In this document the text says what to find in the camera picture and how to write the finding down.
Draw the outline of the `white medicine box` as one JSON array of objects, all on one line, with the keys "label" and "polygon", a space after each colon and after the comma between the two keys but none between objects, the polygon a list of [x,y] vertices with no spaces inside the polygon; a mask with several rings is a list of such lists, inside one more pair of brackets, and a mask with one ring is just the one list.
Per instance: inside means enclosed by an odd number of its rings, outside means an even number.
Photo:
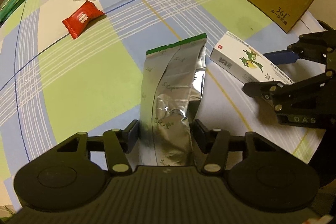
[{"label": "white medicine box", "polygon": [[210,59],[244,84],[265,81],[294,83],[274,63],[229,31],[214,46]]}]

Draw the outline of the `silver foil tea bag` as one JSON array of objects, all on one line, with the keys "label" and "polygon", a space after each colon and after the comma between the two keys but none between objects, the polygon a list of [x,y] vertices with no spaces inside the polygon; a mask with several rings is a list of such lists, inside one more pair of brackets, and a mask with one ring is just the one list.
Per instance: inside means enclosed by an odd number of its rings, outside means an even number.
[{"label": "silver foil tea bag", "polygon": [[148,50],[143,65],[139,162],[178,166],[193,162],[190,125],[202,100],[207,35]]}]

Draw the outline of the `checked blue green tablecloth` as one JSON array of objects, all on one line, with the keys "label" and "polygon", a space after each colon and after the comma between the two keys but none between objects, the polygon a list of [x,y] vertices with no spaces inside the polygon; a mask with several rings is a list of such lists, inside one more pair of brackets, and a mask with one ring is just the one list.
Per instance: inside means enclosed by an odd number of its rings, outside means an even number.
[{"label": "checked blue green tablecloth", "polygon": [[207,52],[230,31],[261,53],[321,26],[306,13],[289,33],[246,0],[97,0],[106,17],[72,39],[73,0],[27,0],[1,26],[1,205],[20,208],[17,171],[79,131],[99,135],[139,116],[147,50],[201,33]]}]

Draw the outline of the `red candy packet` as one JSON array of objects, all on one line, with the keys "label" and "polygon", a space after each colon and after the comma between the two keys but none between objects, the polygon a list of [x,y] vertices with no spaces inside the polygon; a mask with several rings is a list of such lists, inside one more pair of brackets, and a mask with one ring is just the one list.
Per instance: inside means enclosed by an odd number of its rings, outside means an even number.
[{"label": "red candy packet", "polygon": [[85,1],[70,17],[64,19],[62,23],[68,30],[72,39],[77,39],[92,20],[105,15],[91,1]]}]

